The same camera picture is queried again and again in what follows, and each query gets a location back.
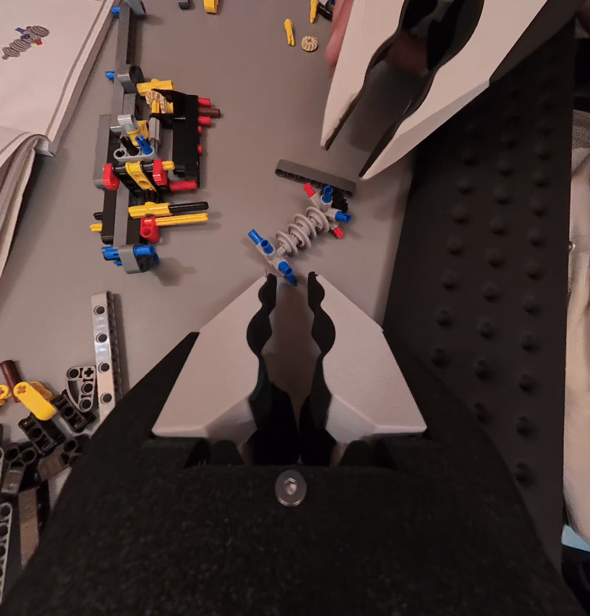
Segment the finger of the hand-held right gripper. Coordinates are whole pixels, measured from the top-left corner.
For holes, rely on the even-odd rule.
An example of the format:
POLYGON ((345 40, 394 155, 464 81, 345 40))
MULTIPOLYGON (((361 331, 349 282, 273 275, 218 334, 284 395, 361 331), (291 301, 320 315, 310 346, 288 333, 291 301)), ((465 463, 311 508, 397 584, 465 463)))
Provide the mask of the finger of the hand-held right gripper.
POLYGON ((462 24, 472 30, 465 42, 457 41, 458 50, 430 72, 429 87, 396 127, 379 153, 370 156, 360 177, 368 180, 391 166, 489 85, 491 76, 514 44, 545 5, 545 1, 476 1, 473 4, 475 25, 468 23, 465 12, 462 24))
POLYGON ((356 104, 371 67, 400 32, 407 1, 354 1, 324 109, 328 150, 356 104))

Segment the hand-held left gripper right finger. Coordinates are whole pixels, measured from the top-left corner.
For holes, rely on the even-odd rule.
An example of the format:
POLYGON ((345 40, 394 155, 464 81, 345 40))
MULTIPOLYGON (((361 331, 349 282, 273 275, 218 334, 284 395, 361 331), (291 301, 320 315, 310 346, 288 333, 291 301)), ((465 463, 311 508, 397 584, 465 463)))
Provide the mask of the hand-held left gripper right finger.
POLYGON ((382 327, 317 273, 308 274, 307 295, 319 355, 300 411, 302 462, 330 465, 352 442, 424 433, 382 327))

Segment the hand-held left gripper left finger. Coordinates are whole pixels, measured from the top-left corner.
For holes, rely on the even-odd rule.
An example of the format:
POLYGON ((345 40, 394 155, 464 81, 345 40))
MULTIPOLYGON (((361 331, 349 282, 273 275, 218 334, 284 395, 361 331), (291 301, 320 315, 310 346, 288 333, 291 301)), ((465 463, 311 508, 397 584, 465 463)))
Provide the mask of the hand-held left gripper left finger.
POLYGON ((276 286, 275 275, 260 277, 200 329, 153 436, 230 441, 249 462, 265 461, 274 401, 262 351, 276 286))

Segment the dark grey lego beam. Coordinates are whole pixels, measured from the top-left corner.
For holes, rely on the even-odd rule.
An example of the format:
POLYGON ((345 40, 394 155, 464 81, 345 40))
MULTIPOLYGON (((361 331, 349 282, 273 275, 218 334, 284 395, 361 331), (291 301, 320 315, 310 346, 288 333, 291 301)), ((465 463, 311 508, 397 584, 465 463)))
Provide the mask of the dark grey lego beam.
POLYGON ((310 183, 319 190, 329 185, 334 190, 340 190, 347 198, 352 198, 356 190, 356 183, 353 181, 286 159, 277 162, 275 175, 300 184, 310 183))

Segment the grey lego shock absorber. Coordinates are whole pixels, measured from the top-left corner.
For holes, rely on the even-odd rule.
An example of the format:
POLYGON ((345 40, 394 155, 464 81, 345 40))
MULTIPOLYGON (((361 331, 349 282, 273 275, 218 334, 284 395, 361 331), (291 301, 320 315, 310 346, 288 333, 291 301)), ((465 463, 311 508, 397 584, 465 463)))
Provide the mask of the grey lego shock absorber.
POLYGON ((317 190, 310 182, 306 182, 303 189, 308 198, 306 211, 297 213, 286 231, 277 232, 275 236, 276 251, 281 257, 295 257, 300 251, 308 250, 319 235, 330 234, 342 239, 342 226, 352 219, 341 189, 322 185, 317 190))

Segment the lego instruction booklet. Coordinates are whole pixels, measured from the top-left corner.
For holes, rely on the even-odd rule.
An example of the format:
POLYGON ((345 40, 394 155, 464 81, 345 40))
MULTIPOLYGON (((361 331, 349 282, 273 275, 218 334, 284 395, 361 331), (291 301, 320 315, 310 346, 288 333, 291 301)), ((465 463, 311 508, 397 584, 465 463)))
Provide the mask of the lego instruction booklet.
POLYGON ((53 156, 118 1, 0 1, 0 279, 36 155, 53 156))

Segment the light grey lego beam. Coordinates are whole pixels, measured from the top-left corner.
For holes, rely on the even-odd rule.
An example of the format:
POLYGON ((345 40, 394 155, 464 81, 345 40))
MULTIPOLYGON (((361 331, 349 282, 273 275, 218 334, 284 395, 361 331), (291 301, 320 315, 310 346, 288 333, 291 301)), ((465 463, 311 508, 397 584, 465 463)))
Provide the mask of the light grey lego beam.
POLYGON ((99 422, 102 423, 122 397, 122 371, 113 294, 103 291, 93 295, 91 308, 99 422))

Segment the black lego beam pile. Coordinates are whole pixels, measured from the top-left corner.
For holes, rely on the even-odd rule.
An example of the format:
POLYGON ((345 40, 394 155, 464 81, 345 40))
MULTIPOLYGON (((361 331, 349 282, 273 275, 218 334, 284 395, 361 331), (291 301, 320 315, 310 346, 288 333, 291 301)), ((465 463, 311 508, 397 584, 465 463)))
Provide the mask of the black lego beam pile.
POLYGON ((22 570, 37 550, 51 510, 50 482, 81 457, 98 419, 96 367, 69 368, 66 389, 53 395, 58 412, 48 421, 24 406, 23 442, 7 442, 0 424, 0 605, 7 573, 22 570))

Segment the lego chassis assembly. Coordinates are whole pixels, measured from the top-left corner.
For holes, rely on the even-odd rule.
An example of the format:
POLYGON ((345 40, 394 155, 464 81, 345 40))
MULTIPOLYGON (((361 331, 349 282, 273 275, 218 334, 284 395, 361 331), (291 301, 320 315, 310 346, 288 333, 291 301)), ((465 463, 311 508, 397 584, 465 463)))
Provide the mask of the lego chassis assembly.
POLYGON ((159 263, 162 228, 208 220, 207 202, 175 203, 201 184, 201 136, 221 116, 208 98, 176 90, 170 80, 145 78, 135 64, 136 29, 147 16, 142 1, 111 8, 117 22, 112 107, 99 117, 92 180, 103 196, 91 231, 103 259, 126 273, 159 263))

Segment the person's right hand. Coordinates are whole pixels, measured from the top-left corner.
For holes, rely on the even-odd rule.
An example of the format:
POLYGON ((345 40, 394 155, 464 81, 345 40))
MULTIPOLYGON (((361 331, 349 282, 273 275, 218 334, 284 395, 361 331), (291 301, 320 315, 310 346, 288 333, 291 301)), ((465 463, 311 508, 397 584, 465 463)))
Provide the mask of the person's right hand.
POLYGON ((335 1, 330 27, 330 39, 325 50, 325 58, 331 76, 333 76, 337 66, 352 6, 353 1, 335 1))

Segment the black dimpled pad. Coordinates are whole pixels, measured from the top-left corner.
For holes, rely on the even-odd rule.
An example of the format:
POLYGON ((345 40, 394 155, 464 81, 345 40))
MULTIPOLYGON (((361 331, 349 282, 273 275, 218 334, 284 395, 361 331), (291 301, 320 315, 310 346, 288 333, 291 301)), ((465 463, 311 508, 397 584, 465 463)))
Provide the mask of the black dimpled pad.
POLYGON ((491 437, 557 566, 574 32, 417 147, 383 318, 491 437))

